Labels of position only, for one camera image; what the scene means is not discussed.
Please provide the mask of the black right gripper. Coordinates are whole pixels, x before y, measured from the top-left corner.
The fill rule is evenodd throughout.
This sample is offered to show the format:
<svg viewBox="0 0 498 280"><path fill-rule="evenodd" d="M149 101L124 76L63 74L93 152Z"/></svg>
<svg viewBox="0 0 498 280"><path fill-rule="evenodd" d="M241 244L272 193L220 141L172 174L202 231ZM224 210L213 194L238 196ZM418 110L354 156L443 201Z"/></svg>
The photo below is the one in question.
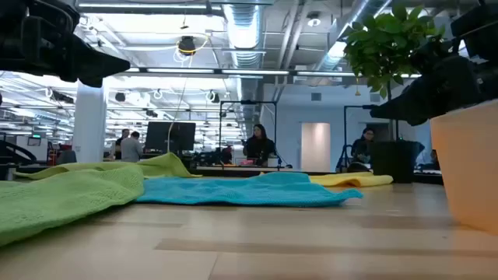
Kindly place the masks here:
<svg viewBox="0 0 498 280"><path fill-rule="evenodd" d="M373 108L370 116L411 126L449 111L497 98L497 61L475 62L459 54L460 37L431 37L410 54L421 77L400 96Z"/></svg>

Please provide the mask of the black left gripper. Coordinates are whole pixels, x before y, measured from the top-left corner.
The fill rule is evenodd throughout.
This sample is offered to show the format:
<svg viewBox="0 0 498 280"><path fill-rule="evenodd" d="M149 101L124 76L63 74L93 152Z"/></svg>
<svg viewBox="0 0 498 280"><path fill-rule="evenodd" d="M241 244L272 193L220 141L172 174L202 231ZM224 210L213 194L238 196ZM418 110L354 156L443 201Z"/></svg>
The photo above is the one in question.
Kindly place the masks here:
<svg viewBox="0 0 498 280"><path fill-rule="evenodd" d="M104 78L130 69L129 61L95 50L73 30L73 12L2 11L1 70L100 88Z"/></svg>

